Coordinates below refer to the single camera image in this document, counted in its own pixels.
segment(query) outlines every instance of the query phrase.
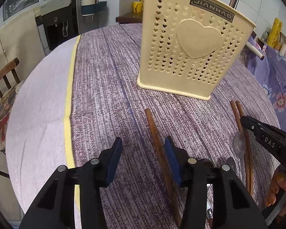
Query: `black label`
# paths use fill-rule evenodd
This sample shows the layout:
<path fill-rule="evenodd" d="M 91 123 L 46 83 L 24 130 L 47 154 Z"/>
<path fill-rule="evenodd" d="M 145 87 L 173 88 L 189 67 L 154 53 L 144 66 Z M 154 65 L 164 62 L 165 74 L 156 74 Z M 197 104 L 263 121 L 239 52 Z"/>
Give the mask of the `black label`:
<path fill-rule="evenodd" d="M 234 18 L 234 13 L 229 12 L 228 10 L 222 8 L 221 6 L 218 6 L 212 2 L 209 2 L 207 0 L 191 0 L 190 5 L 197 6 L 200 8 L 203 8 L 207 11 L 210 11 L 227 21 L 232 22 Z"/>

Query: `wooden chair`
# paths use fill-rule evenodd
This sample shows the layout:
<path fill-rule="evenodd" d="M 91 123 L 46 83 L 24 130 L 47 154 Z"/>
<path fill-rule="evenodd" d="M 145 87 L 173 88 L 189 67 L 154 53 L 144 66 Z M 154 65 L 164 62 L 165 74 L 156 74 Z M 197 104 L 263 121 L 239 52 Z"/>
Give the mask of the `wooden chair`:
<path fill-rule="evenodd" d="M 2 152 L 5 152 L 5 135 L 8 125 L 9 114 L 14 104 L 16 95 L 23 83 L 20 82 L 15 70 L 18 64 L 18 58 L 15 58 L 0 70 L 0 80 L 3 79 L 8 88 L 8 91 L 4 94 L 2 94 L 0 90 L 0 151 Z M 7 73 L 9 73 L 10 71 L 12 72 L 17 83 L 13 87 L 11 86 L 6 77 Z"/>

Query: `blue gripper pad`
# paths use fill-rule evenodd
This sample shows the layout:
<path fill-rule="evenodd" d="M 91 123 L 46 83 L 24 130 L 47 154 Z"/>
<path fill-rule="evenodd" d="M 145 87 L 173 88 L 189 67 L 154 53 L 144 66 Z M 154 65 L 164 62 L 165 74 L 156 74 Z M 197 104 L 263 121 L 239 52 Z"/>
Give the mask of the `blue gripper pad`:
<path fill-rule="evenodd" d="M 177 185 L 180 186 L 181 185 L 180 165 L 175 155 L 174 151 L 175 145 L 170 136 L 166 137 L 163 147 L 166 154 L 166 158 L 168 160 L 168 164 L 170 166 L 170 170 L 173 175 L 173 179 L 177 183 Z"/>
<path fill-rule="evenodd" d="M 122 154 L 123 144 L 121 138 L 117 137 L 111 148 L 113 150 L 110 161 L 108 163 L 106 182 L 109 185 L 113 182 L 116 174 L 116 169 Z"/>

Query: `basket base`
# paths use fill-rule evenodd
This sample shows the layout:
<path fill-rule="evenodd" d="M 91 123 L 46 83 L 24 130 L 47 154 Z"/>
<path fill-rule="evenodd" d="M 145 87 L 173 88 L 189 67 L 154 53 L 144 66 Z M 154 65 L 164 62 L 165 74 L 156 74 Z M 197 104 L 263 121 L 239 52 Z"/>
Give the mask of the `basket base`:
<path fill-rule="evenodd" d="M 140 81 L 140 73 L 138 75 L 137 84 L 139 85 L 139 87 L 141 87 L 143 89 L 151 89 L 151 90 L 156 90 L 156 91 L 161 91 L 161 92 L 166 92 L 166 93 L 171 93 L 171 94 L 176 94 L 176 95 L 184 95 L 184 96 L 189 96 L 189 97 L 193 97 L 193 98 L 204 100 L 204 101 L 208 101 L 211 98 L 210 95 L 208 97 L 204 97 L 204 96 L 186 93 L 186 92 L 182 92 L 182 91 L 178 91 L 178 90 L 174 90 L 174 89 L 165 89 L 165 88 L 160 88 L 160 87 L 156 87 L 156 86 L 150 86 L 150 85 L 142 84 Z"/>

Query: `round table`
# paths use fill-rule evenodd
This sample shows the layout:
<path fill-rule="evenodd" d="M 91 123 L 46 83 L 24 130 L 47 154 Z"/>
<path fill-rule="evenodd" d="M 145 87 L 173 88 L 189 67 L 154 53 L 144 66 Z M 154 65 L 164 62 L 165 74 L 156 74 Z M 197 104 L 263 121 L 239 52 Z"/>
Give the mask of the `round table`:
<path fill-rule="evenodd" d="M 108 228 L 176 228 L 145 108 L 151 109 L 162 140 L 171 135 L 189 156 L 208 158 L 215 166 L 232 156 L 238 175 L 240 161 L 232 149 L 238 130 L 229 101 L 239 100 L 246 115 L 279 126 L 262 88 L 237 61 L 211 99 L 202 101 L 137 86 L 141 24 L 85 33 L 75 52 L 77 40 L 63 43 L 40 62 L 22 86 L 11 112 L 6 154 L 11 182 L 24 211 L 55 169 L 67 164 L 70 154 L 75 165 L 81 166 L 110 148 L 119 136 L 124 150 L 115 179 L 108 188 L 101 188 Z M 65 114 L 68 103 L 70 117 Z M 71 153 L 66 152 L 64 134 L 68 123 Z M 251 147 L 253 198 L 262 207 L 278 162 L 256 142 Z M 178 202 L 182 213 L 184 192 L 179 192 Z M 77 208 L 75 219 L 80 228 Z"/>

